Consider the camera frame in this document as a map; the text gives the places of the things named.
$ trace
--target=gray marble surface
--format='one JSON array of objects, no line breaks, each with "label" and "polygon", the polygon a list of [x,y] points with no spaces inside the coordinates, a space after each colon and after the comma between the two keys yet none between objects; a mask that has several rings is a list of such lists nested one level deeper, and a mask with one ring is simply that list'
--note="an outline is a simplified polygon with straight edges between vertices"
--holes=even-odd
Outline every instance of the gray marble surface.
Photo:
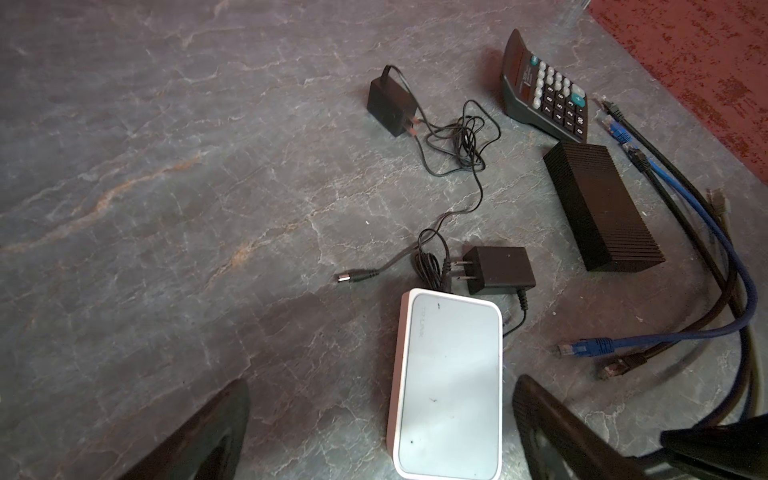
[{"label": "gray marble surface", "polygon": [[[476,98],[503,127],[485,202],[445,234],[456,256],[527,247],[538,280],[530,322],[506,346],[504,477],[528,477],[509,402],[522,373],[624,454],[717,404],[735,336],[610,382],[592,359],[550,353],[564,339],[678,328],[717,291],[594,122],[591,143],[609,146],[667,262],[584,271],[541,160],[555,141],[499,108],[513,28],[618,101],[697,186],[725,188],[736,245],[768,293],[768,189],[567,5],[4,2],[0,478],[113,478],[239,376],[253,398],[239,478],[397,477],[384,446],[396,320],[418,283],[407,261],[352,286],[333,274],[384,263],[476,193],[469,177],[430,177],[413,140],[368,115],[368,84],[388,62],[437,121]],[[490,300],[518,315],[512,298]],[[763,344],[765,317],[760,307]]]}]

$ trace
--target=black power adapter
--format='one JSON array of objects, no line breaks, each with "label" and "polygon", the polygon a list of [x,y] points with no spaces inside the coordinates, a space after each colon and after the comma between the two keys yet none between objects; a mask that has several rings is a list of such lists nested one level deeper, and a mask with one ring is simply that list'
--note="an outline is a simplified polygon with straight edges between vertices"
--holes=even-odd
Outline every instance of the black power adapter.
[{"label": "black power adapter", "polygon": [[463,260],[470,295],[497,295],[536,286],[523,247],[475,247]]},{"label": "black power adapter", "polygon": [[368,111],[395,137],[413,126],[416,99],[405,88],[389,77],[390,66],[381,77],[371,82],[368,92]]}]

